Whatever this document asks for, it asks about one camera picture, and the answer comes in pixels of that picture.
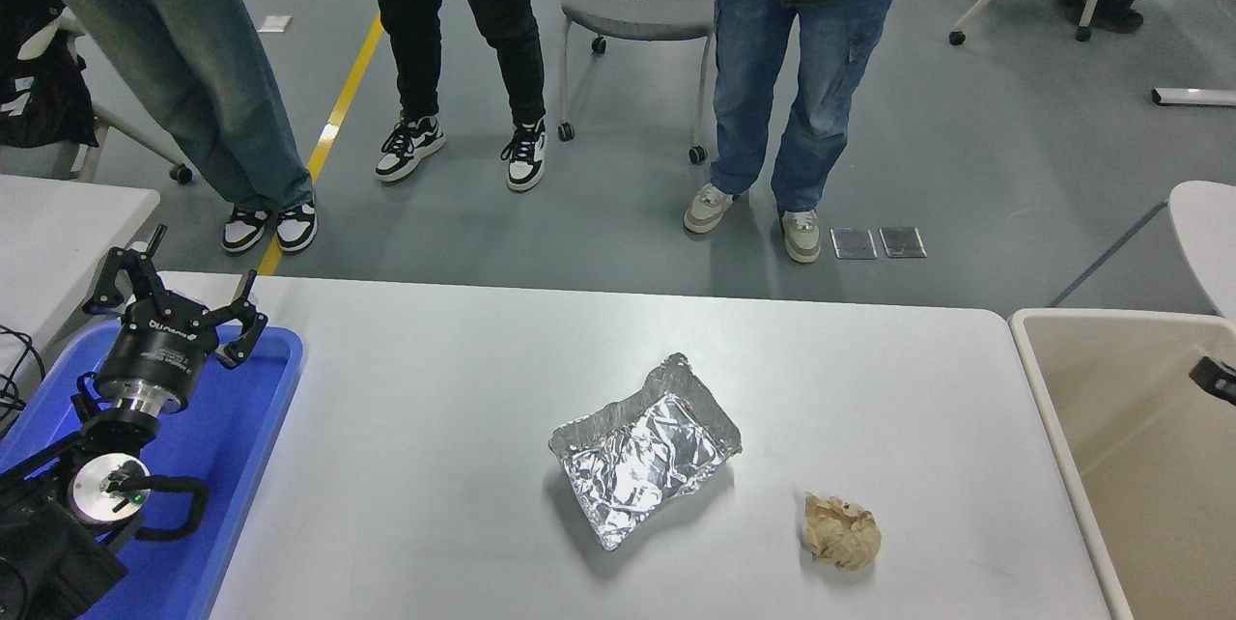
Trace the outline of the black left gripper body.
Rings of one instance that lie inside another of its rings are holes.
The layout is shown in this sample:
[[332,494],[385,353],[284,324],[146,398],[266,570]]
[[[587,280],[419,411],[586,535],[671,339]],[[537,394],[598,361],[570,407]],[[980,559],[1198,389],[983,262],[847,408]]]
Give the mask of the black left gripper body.
[[169,316],[151,300],[129,305],[116,343],[96,373],[98,394],[116,394],[121,385],[142,380],[172,394],[192,394],[215,330],[201,322],[208,309],[194,300],[172,303]]

